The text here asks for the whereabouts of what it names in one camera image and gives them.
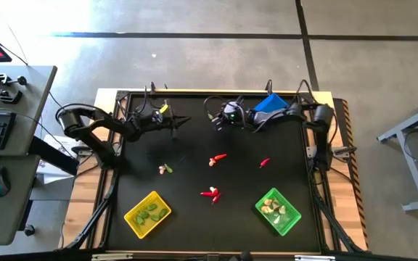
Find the green tray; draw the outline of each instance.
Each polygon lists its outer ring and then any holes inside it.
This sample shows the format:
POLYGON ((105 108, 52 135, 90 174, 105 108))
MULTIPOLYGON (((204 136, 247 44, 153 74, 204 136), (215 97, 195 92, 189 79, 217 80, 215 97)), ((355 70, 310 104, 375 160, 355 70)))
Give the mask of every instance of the green tray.
POLYGON ((255 208, 265 217, 265 219, 278 231, 282 236, 286 235, 288 231, 301 219, 301 214, 285 199, 285 197, 276 189, 272 188, 266 195, 262 197, 255 208), (284 205, 286 209, 285 215, 280 215, 277 211, 271 214, 265 214, 261 211, 264 206, 265 199, 277 199, 280 206, 284 205), (280 216, 277 224, 274 221, 280 216))

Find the wooden base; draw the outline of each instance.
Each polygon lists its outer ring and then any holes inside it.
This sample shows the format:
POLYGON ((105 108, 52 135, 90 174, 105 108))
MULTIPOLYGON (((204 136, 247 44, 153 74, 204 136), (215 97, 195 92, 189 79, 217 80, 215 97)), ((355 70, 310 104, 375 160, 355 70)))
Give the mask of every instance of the wooden base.
MULTIPOLYGON (((102 108, 106 112, 112 112, 115 106, 115 96, 117 91, 143 91, 142 89, 106 89, 101 88, 97 92, 96 101, 94 103, 95 106, 102 108)), ((212 90, 157 90, 157 92, 166 92, 166 91, 181 91, 181 92, 211 92, 212 90)), ((240 92, 240 93, 265 93, 265 91, 232 91, 227 90, 226 92, 240 92)), ((293 91, 277 91, 277 93, 288 94, 294 93, 293 91)), ((332 94, 327 91, 316 91, 313 93, 316 100, 322 104, 328 104, 331 107, 334 107, 332 94)), ((330 133, 334 131, 336 128, 335 121, 332 123, 330 127, 330 133)), ((105 128, 97 128, 94 133, 100 138, 101 140, 107 140, 107 136, 109 131, 105 128)), ((311 138, 311 132, 309 133, 309 142, 312 144, 314 139, 311 138)), ((115 135, 114 141, 119 140, 119 135, 115 135)), ((341 139, 340 130, 338 130, 333 142, 332 146, 342 146, 343 141, 341 139)), ((96 160, 92 157, 87 162, 82 164, 78 172, 82 172, 90 167, 93 167, 96 164, 96 160)), ((333 168, 339 170, 342 173, 345 173, 347 176, 350 176, 349 169, 347 164, 338 162, 334 160, 332 163, 333 168)), ((65 244, 70 243, 77 234, 81 231, 81 229, 85 226, 86 222, 91 217, 94 207, 94 199, 97 193, 98 184, 99 184, 99 174, 100 169, 96 168, 94 170, 89 171, 88 173, 79 176, 74 184, 73 192, 71 196, 71 200, 69 203, 69 207, 67 209, 67 214, 65 217, 65 225, 64 225, 64 242, 65 244)), ((107 192, 110 180, 112 177, 112 171, 108 171, 106 185, 104 187, 104 193, 107 192)), ((335 173, 334 171, 328 172, 328 180, 329 180, 329 187, 330 193, 332 195, 332 203, 335 210, 335 217, 340 222, 341 226, 345 229, 346 233, 353 239, 354 243, 361 247, 362 249, 367 249, 366 247, 366 238, 364 236, 364 228, 361 224, 363 220, 361 216, 364 216, 364 213, 361 209, 358 208, 356 203, 356 198, 353 190, 353 186, 349 183, 349 181, 342 177, 340 174, 335 173)), ((323 191, 322 185, 319 185, 320 192, 323 191)), ((104 225, 104 218, 105 214, 101 217, 97 224, 97 229, 94 237, 94 247, 98 247, 101 236, 102 236, 102 228, 104 225)), ((329 223, 325 216, 322 215, 322 220, 324 223, 324 232, 327 241, 327 245, 330 249, 333 249, 332 243, 332 233, 329 226, 329 223)))

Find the blue object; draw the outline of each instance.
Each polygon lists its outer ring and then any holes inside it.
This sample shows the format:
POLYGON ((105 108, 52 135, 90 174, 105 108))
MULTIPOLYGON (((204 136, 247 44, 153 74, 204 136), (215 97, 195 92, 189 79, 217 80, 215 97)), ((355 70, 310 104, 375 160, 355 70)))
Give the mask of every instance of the blue object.
POLYGON ((261 101, 254 109, 257 112, 273 112, 274 110, 285 108, 286 106, 288 106, 288 103, 280 98, 280 96, 271 94, 261 101))

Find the wooden table frame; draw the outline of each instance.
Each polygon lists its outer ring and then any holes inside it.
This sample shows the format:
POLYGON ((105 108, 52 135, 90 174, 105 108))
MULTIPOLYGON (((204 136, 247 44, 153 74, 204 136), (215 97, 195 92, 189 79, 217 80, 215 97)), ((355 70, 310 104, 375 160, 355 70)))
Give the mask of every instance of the wooden table frame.
MULTIPOLYGON (((106 112, 113 112, 114 108, 116 107, 116 99, 117 99, 117 93, 118 91, 133 91, 133 92, 142 92, 143 89, 125 89, 125 88, 101 88, 97 92, 96 101, 94 103, 95 106, 102 108, 106 112)), ((265 91, 254 91, 254 90, 193 90, 193 89, 173 89, 173 90, 167 90, 167 89, 158 89, 156 90, 158 93, 165 93, 165 92, 180 92, 180 93, 210 93, 210 92, 217 92, 217 93, 234 93, 239 92, 240 94, 265 94, 265 91)), ((294 91, 276 91, 278 94, 293 94, 294 91)), ((330 92, 326 91, 315 91, 313 92, 313 95, 315 99, 323 104, 328 104, 331 107, 334 107, 333 104, 333 98, 332 94, 330 92)), ((123 100, 121 102, 121 105, 124 107, 126 105, 126 101, 123 100)), ((118 117, 122 117, 122 112, 120 110, 117 111, 118 117)), ((334 131, 336 128, 335 121, 332 122, 332 126, 330 127, 330 132, 334 131)), ((114 142, 119 142, 120 136, 118 134, 113 134, 108 131, 108 129, 105 128, 97 128, 94 131, 95 135, 98 136, 101 140, 112 140, 114 142)), ((311 130, 308 130, 308 141, 310 145, 314 144, 314 137, 311 130)), ((332 142, 332 146, 342 146, 343 141, 341 139, 341 132, 338 129, 337 134, 335 136, 335 139, 332 142)), ((95 166, 96 160, 92 158, 88 159, 84 164, 82 164, 78 172, 84 171, 86 169, 89 169, 90 167, 95 166)), ((336 170, 339 170, 342 173, 345 173, 347 176, 350 176, 348 165, 339 162, 337 160, 334 160, 332 162, 333 168, 336 170)), ((100 183, 104 184, 104 188, 102 189, 103 196, 107 193, 108 188, 110 187, 110 182, 112 178, 113 171, 107 170, 107 171, 101 171, 99 168, 91 170, 87 173, 85 173, 82 176, 79 176, 75 180, 75 184, 73 187, 71 200, 69 203, 69 207, 67 209, 67 214, 65 218, 65 225, 63 228, 64 233, 64 240, 66 244, 71 242, 77 234, 82 230, 82 228, 85 226, 86 222, 91 217, 92 212, 94 211, 94 208, 97 205, 97 202, 95 202, 95 199, 101 199, 102 197, 99 197, 97 195, 99 193, 98 185, 100 183)), ((333 173, 333 171, 329 171, 327 173, 327 178, 323 182, 323 184, 319 185, 319 191, 322 196, 324 196, 328 192, 331 194, 331 200, 330 203, 332 203, 333 210, 335 212, 335 217, 341 224, 341 226, 345 229, 346 233, 353 239, 354 243, 361 247, 362 249, 367 249, 366 246, 366 237, 365 234, 365 221, 364 221, 364 214, 362 212, 362 209, 358 207, 356 203, 356 195, 358 196, 358 199, 360 200, 360 194, 357 194, 355 191, 355 187, 351 183, 349 183, 344 177, 341 177, 337 173, 333 173)), ((321 214, 322 219, 321 223, 324 228, 323 230, 323 236, 327 243, 327 246, 329 249, 335 249, 334 245, 336 246, 339 244, 339 241, 337 241, 335 237, 335 243, 334 243, 334 237, 332 236, 332 230, 329 226, 329 223, 325 216, 321 214)), ((104 230, 104 224, 105 224, 105 212, 99 219, 96 229, 94 230, 94 234, 91 235, 91 240, 89 240, 88 247, 99 247, 99 244, 101 243, 103 236, 102 232, 104 230)), ((82 245, 82 248, 87 247, 86 242, 82 245)))

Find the yellow tray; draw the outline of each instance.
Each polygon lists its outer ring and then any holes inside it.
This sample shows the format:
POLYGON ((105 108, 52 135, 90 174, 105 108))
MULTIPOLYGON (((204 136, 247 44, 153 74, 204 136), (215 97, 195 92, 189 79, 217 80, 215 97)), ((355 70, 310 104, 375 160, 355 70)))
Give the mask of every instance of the yellow tray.
POLYGON ((169 214, 172 213, 172 209, 164 202, 164 200, 159 196, 156 191, 152 191, 147 195, 140 203, 138 203, 134 208, 127 212, 123 216, 125 221, 134 230, 135 234, 139 239, 143 239, 153 228, 155 228, 159 223, 161 223, 169 214), (157 207, 154 210, 146 210, 147 206, 151 204, 156 204, 157 207), (159 221, 154 221, 150 217, 144 219, 144 224, 139 225, 135 217, 143 210, 149 213, 149 215, 159 215, 161 209, 167 209, 167 214, 163 216, 159 221))

